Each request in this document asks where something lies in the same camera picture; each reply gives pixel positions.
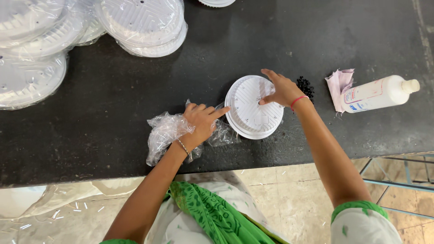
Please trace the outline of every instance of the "pink cloth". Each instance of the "pink cloth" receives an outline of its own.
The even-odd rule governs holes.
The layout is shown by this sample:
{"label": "pink cloth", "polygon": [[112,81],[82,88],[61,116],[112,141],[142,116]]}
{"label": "pink cloth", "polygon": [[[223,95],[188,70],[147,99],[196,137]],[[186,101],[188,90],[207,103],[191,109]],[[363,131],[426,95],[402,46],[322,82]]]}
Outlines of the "pink cloth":
{"label": "pink cloth", "polygon": [[333,72],[331,76],[325,78],[329,86],[330,95],[332,95],[333,105],[338,112],[345,112],[341,106],[341,94],[351,88],[353,73],[354,69],[345,69],[342,71],[338,69],[336,72]]}

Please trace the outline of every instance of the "bottle label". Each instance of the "bottle label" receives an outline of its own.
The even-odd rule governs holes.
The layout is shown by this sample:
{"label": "bottle label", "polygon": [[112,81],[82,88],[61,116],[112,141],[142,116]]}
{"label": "bottle label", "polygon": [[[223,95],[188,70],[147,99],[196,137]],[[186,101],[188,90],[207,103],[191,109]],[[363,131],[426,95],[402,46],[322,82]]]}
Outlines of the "bottle label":
{"label": "bottle label", "polygon": [[344,94],[344,102],[354,112],[369,110],[369,99],[383,94],[383,80],[379,79],[361,86],[351,88]]}

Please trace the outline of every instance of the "white plastic bottle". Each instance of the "white plastic bottle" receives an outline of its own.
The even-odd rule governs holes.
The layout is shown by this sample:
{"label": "white plastic bottle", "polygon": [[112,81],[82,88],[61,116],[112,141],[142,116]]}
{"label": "white plastic bottle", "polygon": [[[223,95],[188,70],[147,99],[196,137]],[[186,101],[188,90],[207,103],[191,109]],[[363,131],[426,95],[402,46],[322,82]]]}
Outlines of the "white plastic bottle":
{"label": "white plastic bottle", "polygon": [[349,112],[361,112],[404,104],[410,93],[420,89],[415,79],[405,80],[400,76],[389,76],[356,86],[341,94],[341,106]]}

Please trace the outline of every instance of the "green scarf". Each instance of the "green scarf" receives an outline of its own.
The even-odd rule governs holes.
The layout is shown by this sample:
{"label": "green scarf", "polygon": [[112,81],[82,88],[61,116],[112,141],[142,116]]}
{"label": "green scarf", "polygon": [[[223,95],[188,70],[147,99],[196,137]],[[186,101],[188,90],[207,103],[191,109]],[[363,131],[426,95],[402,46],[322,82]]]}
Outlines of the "green scarf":
{"label": "green scarf", "polygon": [[168,194],[216,244],[287,244],[247,215],[238,212],[223,198],[196,184],[174,181],[170,184]]}

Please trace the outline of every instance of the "white plastic lid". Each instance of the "white plastic lid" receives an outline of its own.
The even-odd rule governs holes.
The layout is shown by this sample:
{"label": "white plastic lid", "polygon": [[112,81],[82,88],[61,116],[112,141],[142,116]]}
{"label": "white plastic lid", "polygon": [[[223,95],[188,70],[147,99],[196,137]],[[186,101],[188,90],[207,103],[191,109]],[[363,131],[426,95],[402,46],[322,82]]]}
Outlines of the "white plastic lid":
{"label": "white plastic lid", "polygon": [[0,58],[0,109],[20,109],[48,97],[66,74],[64,53],[38,62]]}
{"label": "white plastic lid", "polygon": [[82,7],[89,12],[86,15],[89,24],[83,37],[80,39],[80,41],[78,41],[77,43],[78,46],[87,44],[88,42],[96,39],[97,37],[101,36],[105,32],[105,28],[96,18],[95,0],[81,0],[81,1],[82,1]]}
{"label": "white plastic lid", "polygon": [[421,85],[416,79],[406,80],[402,82],[402,90],[405,93],[410,94],[413,92],[417,92],[420,89],[421,89]]}
{"label": "white plastic lid", "polygon": [[4,52],[10,56],[32,59],[58,53],[75,44],[84,32],[85,13],[65,7],[62,15],[65,15],[65,18],[53,26],[50,31],[29,43],[4,50]]}
{"label": "white plastic lid", "polygon": [[275,102],[259,105],[259,101],[274,92],[274,85],[261,76],[238,79],[224,101],[225,106],[231,106],[226,117],[232,128],[248,139],[271,135],[282,121],[283,106]]}
{"label": "white plastic lid", "polygon": [[221,8],[233,4],[235,0],[199,0],[199,2],[210,7]]}
{"label": "white plastic lid", "polygon": [[124,43],[120,40],[118,41],[120,42],[122,48],[126,49],[127,51],[133,54],[136,54],[138,56],[143,56],[143,57],[156,58],[156,57],[163,57],[169,55],[174,51],[176,51],[184,42],[186,35],[187,35],[187,24],[184,22],[184,26],[181,29],[179,35],[173,41],[170,41],[163,45],[141,47],[141,46],[131,46],[128,43]]}
{"label": "white plastic lid", "polygon": [[16,46],[50,29],[65,0],[1,0],[0,46]]}
{"label": "white plastic lid", "polygon": [[179,0],[103,0],[95,11],[110,35],[133,46],[167,43],[184,24]]}

